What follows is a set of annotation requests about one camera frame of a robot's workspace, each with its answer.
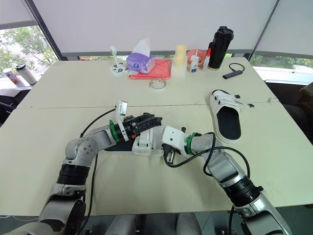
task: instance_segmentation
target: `black thermos bottle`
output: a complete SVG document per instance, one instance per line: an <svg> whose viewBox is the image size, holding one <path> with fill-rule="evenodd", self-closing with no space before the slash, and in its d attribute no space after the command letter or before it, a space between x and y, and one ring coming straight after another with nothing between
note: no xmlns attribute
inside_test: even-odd
<svg viewBox="0 0 313 235"><path fill-rule="evenodd" d="M210 43L211 56L208 68L210 70L218 70L225 57L228 45L234 38L234 31L221 26L214 34L213 42Z"/></svg>

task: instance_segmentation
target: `window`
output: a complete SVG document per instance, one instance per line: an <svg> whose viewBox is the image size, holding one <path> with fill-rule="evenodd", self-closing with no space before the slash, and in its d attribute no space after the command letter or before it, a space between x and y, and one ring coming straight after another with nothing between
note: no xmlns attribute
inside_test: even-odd
<svg viewBox="0 0 313 235"><path fill-rule="evenodd" d="M252 66L271 67L301 70L307 73L313 73L313 59L303 59L286 56L263 56L254 54L250 63Z"/></svg>
<svg viewBox="0 0 313 235"><path fill-rule="evenodd" d="M38 77L56 60L38 26L0 30L0 74L5 68L26 64Z"/></svg>
<svg viewBox="0 0 313 235"><path fill-rule="evenodd" d="M231 57L232 54L226 54L225 58ZM127 55L122 55L122 56L117 56L118 59L120 60L126 60ZM156 58L170 58L173 59L174 55L156 55ZM114 60L114 57L109 55L109 56L80 56L81 60Z"/></svg>
<svg viewBox="0 0 313 235"><path fill-rule="evenodd" d="M313 59L254 54L250 63L266 82L297 85L313 82Z"/></svg>

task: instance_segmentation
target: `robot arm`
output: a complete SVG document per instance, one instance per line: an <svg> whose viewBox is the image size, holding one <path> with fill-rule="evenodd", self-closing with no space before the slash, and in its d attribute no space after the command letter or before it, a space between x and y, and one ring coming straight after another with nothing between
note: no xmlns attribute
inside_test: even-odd
<svg viewBox="0 0 313 235"><path fill-rule="evenodd" d="M162 141L167 144L167 148L163 147L165 157L173 152L168 146L179 150L181 155L187 156L211 148L213 136L198 133L188 136L183 131L166 126ZM216 140L215 147L221 146L221 142ZM207 160L208 155L209 153L202 154L205 160ZM207 169L244 219L242 228L246 235L292 234L282 216L263 194L263 188L253 184L230 154L222 149L214 150Z"/></svg>
<svg viewBox="0 0 313 235"><path fill-rule="evenodd" d="M86 179L92 160L99 151L135 138L141 132L161 126L160 117L144 113L139 117L128 116L123 122L95 129L82 138L70 141L65 149L59 177L52 185L38 222L19 227L8 235L76 234L85 216Z"/></svg>

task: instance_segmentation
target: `black insole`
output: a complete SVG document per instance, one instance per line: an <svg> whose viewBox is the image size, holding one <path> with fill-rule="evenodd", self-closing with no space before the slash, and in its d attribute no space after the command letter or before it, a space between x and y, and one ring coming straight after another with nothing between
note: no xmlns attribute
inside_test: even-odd
<svg viewBox="0 0 313 235"><path fill-rule="evenodd" d="M217 121L222 136L229 140L237 140L241 136L239 115L233 108L222 107L217 113Z"/></svg>

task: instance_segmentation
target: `white slipper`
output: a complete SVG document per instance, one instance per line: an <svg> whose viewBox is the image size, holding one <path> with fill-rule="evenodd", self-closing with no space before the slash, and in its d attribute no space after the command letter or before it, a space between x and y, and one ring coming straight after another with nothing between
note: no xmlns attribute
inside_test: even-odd
<svg viewBox="0 0 313 235"><path fill-rule="evenodd" d="M217 137L225 143L235 143L240 139L240 108L243 105L253 108L253 104L242 104L239 95L230 95L222 90L215 90L210 96Z"/></svg>

